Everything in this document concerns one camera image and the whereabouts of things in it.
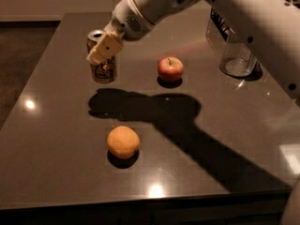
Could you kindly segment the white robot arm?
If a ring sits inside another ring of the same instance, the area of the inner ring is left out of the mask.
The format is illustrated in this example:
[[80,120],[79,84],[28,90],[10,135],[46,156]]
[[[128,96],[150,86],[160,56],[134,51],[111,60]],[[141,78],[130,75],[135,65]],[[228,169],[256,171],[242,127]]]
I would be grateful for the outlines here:
[[[121,0],[87,60],[99,64],[201,0]],[[300,9],[285,0],[204,0],[292,99],[300,98]]]

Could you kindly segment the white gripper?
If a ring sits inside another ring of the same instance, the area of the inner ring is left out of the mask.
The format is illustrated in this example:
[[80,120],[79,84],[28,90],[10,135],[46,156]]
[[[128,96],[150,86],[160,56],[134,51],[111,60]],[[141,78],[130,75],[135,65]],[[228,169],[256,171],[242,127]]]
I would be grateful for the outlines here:
[[114,8],[111,20],[104,27],[105,32],[98,38],[86,59],[93,65],[104,63],[122,51],[122,39],[139,40],[153,28],[154,25],[139,11],[135,0],[121,0]]

